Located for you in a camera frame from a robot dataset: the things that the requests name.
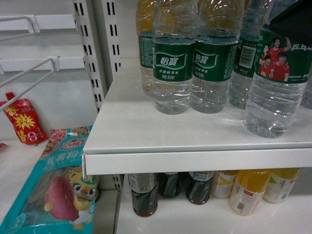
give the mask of white bottle label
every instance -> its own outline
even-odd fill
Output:
[[[219,198],[227,198],[231,194],[231,190],[235,181],[236,175],[225,175],[216,171],[214,173],[212,193]]]
[[[131,189],[139,194],[151,191],[156,185],[155,173],[128,174]]]
[[[282,202],[287,198],[295,182],[296,178],[284,179],[272,173],[263,197],[271,203]]]
[[[255,193],[245,189],[238,180],[235,181],[230,196],[230,205],[234,211],[241,215],[250,215],[257,208],[263,197],[264,191]]]
[[[208,181],[214,176],[214,171],[189,172],[189,174],[193,179],[196,179],[198,181]]]

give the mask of orange juice bottle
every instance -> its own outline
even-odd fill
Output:
[[[301,168],[276,168],[271,170],[271,177],[263,198],[271,203],[284,201],[296,182]]]
[[[270,179],[268,169],[238,172],[230,195],[232,209],[240,215],[250,215],[257,208]]]
[[[231,190],[238,171],[215,171],[211,193],[219,198],[227,198]]]

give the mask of juice bottle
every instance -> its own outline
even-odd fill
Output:
[[[268,169],[238,172],[230,195],[232,209],[240,215],[250,215],[257,208],[270,179]]]
[[[140,52],[141,82],[144,93],[150,97],[154,94],[153,22],[154,0],[138,0],[136,7],[136,32]]]
[[[158,174],[158,192],[163,197],[173,198],[181,191],[181,175],[178,172]]]
[[[277,168],[271,170],[271,177],[263,198],[271,203],[284,201],[296,182],[301,168]]]
[[[215,171],[211,193],[219,198],[230,196],[238,171]]]

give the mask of plastic water bottle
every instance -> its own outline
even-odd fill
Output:
[[[156,108],[176,115],[189,107],[197,0],[156,0],[154,98]]]
[[[245,109],[254,76],[256,47],[269,0],[251,0],[245,12],[229,89],[229,103]]]
[[[301,106],[312,109],[312,73],[308,81],[305,92],[302,95]]]
[[[227,101],[244,0],[203,0],[194,51],[192,107],[217,113]]]
[[[136,32],[140,52],[141,82],[144,93],[150,97],[154,95],[153,22],[154,0],[138,0],[136,7]]]
[[[295,2],[273,0],[260,32],[257,45],[260,59],[255,63],[244,125],[262,137],[277,138],[285,133],[291,125],[309,77],[312,49],[268,29],[271,19]],[[266,55],[270,56],[270,62],[265,59],[267,67],[260,65],[264,63],[262,58],[266,46],[270,47]]]

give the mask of green bottle label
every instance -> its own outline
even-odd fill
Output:
[[[192,78],[194,43],[189,45],[154,43],[154,77],[179,82]]]
[[[138,36],[138,46],[141,66],[153,68],[153,37]]]
[[[309,78],[311,62],[311,47],[261,30],[255,61],[259,76],[282,83],[304,83]]]
[[[237,44],[215,45],[196,42],[194,76],[206,81],[225,81],[231,78]]]
[[[234,72],[246,76],[254,76],[254,61],[258,41],[239,39],[234,59]]]

